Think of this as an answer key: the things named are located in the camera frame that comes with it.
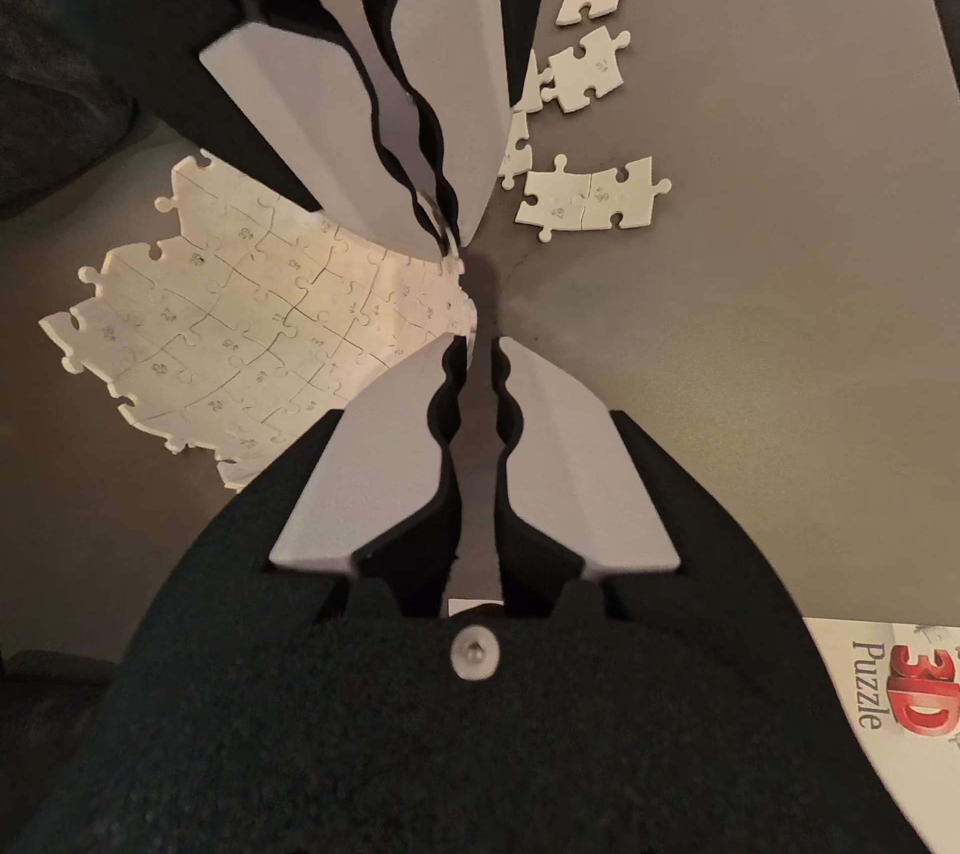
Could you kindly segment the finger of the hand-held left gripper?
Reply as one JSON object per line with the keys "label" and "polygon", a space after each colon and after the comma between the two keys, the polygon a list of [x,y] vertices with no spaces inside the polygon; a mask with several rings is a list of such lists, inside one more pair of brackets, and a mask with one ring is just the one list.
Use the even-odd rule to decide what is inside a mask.
{"label": "finger of the hand-held left gripper", "polygon": [[397,0],[391,39],[431,112],[440,205],[463,248],[496,187],[512,123],[500,0]]}
{"label": "finger of the hand-held left gripper", "polygon": [[444,255],[339,22],[245,21],[198,59],[334,224],[402,255]]}

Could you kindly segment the puzzle pieces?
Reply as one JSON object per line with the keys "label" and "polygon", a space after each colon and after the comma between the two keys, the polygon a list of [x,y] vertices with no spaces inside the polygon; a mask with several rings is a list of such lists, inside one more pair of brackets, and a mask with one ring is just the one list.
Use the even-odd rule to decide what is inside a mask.
{"label": "puzzle pieces", "polygon": [[548,104],[565,116],[596,104],[618,91],[625,78],[619,56],[631,43],[624,28],[612,33],[606,23],[621,0],[561,0],[554,25],[572,32],[586,23],[598,26],[576,43],[550,54],[544,64],[531,51],[518,103],[512,109],[506,151],[499,169],[503,190],[523,178],[524,198],[514,221],[538,230],[547,243],[559,233],[642,228],[652,223],[656,200],[671,191],[671,181],[656,179],[650,156],[592,173],[568,170],[557,154],[551,169],[534,170],[530,118]]}

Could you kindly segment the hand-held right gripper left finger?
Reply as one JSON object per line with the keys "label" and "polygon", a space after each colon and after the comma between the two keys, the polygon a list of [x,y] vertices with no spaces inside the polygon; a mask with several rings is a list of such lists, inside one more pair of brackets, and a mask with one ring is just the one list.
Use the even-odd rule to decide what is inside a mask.
{"label": "hand-held right gripper left finger", "polygon": [[461,538],[450,442],[466,373],[466,338],[443,334],[347,404],[270,550],[286,612],[325,617],[376,584],[406,617],[442,617]]}

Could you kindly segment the printed instruction leaflet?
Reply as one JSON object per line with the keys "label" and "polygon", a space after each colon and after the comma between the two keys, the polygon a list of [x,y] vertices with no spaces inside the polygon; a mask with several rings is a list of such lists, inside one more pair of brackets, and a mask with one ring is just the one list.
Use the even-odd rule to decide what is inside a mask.
{"label": "printed instruction leaflet", "polygon": [[[722,604],[690,577],[569,584],[549,620],[448,642],[432,852],[958,852],[957,736],[907,732],[924,636]],[[440,674],[440,664],[444,673]]]}

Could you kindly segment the partly built white puzzle ball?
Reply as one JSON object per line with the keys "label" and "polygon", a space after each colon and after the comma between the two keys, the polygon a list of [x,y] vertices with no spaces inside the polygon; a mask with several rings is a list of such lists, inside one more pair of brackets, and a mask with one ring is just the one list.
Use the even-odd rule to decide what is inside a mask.
{"label": "partly built white puzzle ball", "polygon": [[116,247],[94,295],[40,328],[133,428],[213,452],[245,488],[326,413],[443,334],[474,344],[462,262],[420,260],[306,212],[207,151],[171,169],[178,233]]}

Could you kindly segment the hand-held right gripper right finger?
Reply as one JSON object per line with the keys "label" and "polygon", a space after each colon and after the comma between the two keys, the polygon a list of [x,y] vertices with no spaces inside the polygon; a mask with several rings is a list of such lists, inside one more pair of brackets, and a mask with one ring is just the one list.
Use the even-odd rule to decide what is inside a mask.
{"label": "hand-held right gripper right finger", "polygon": [[677,571],[678,550],[606,405],[508,336],[491,344],[490,369],[506,613],[546,617],[573,581]]}

